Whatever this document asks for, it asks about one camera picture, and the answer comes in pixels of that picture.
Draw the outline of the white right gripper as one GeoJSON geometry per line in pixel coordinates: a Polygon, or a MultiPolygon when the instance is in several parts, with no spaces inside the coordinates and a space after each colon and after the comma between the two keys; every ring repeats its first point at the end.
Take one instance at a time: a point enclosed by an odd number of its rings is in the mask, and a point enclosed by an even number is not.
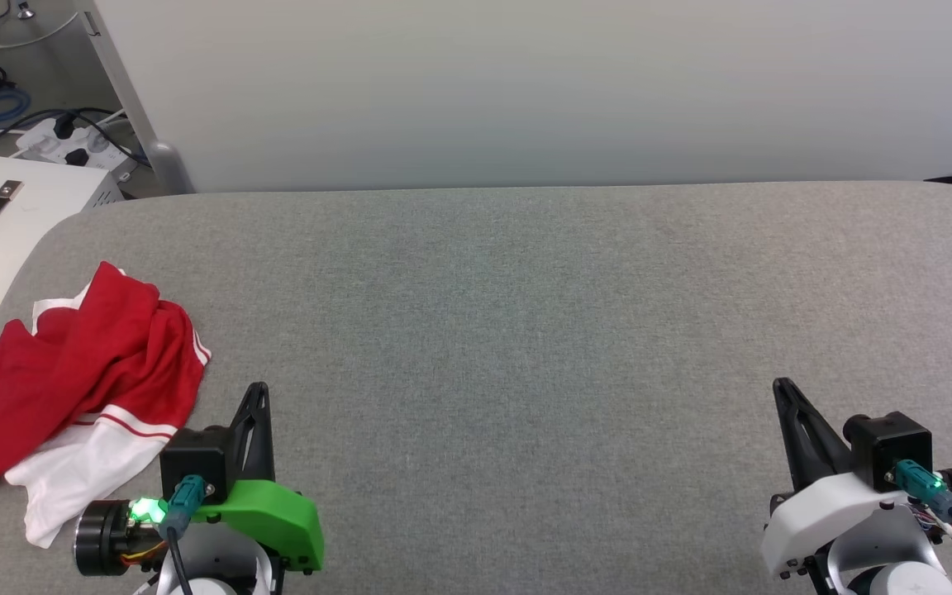
{"type": "Polygon", "coordinates": [[[870,566],[933,565],[933,547],[907,494],[877,493],[847,474],[849,446],[792,380],[775,378],[772,392],[798,493],[774,509],[764,528],[760,553],[767,572],[790,571],[791,561],[800,564],[823,547],[830,579],[870,566]]]}

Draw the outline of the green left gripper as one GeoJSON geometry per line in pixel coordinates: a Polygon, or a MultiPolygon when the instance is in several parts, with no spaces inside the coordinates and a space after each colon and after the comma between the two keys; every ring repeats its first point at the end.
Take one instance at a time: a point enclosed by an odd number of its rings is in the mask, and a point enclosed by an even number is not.
{"type": "Polygon", "coordinates": [[[321,572],[325,554],[317,506],[309,497],[276,483],[269,385],[253,382],[230,425],[227,460],[236,478],[223,503],[205,503],[193,523],[224,523],[274,551],[286,570],[321,572]]]}

